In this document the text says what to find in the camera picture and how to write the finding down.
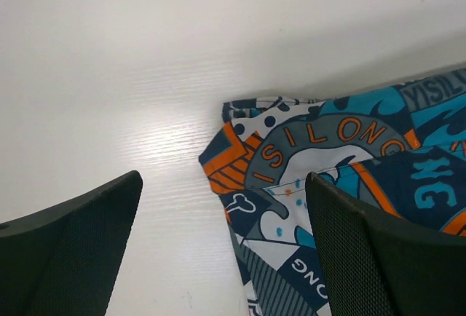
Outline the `colourful patterned shorts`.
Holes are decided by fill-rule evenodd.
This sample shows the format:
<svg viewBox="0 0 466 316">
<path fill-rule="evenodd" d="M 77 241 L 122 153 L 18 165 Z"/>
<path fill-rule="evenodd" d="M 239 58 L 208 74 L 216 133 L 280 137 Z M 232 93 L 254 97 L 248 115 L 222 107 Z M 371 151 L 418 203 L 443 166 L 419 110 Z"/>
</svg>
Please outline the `colourful patterned shorts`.
<svg viewBox="0 0 466 316">
<path fill-rule="evenodd" d="M 329 315 L 305 200 L 316 173 L 398 218 L 465 236 L 465 71 L 328 100 L 224 104 L 199 161 L 250 315 Z"/>
</svg>

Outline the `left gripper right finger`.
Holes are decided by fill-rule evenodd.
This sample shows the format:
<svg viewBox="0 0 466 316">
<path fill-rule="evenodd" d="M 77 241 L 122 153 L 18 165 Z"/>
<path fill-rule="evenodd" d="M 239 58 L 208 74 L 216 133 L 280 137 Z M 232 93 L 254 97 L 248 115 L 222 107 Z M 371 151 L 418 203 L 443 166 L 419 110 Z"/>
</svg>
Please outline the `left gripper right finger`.
<svg viewBox="0 0 466 316">
<path fill-rule="evenodd" d="M 332 315 L 464 315 L 465 235 L 398 218 L 316 173 L 309 219 Z"/>
</svg>

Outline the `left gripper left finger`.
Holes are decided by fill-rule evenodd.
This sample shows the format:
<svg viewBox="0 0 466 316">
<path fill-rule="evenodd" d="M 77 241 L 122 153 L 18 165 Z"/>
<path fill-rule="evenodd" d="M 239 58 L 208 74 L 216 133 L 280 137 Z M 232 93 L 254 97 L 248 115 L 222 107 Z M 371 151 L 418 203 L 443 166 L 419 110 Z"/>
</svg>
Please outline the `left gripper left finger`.
<svg viewBox="0 0 466 316">
<path fill-rule="evenodd" d="M 141 198 L 133 170 L 1 224 L 2 315 L 104 315 Z"/>
</svg>

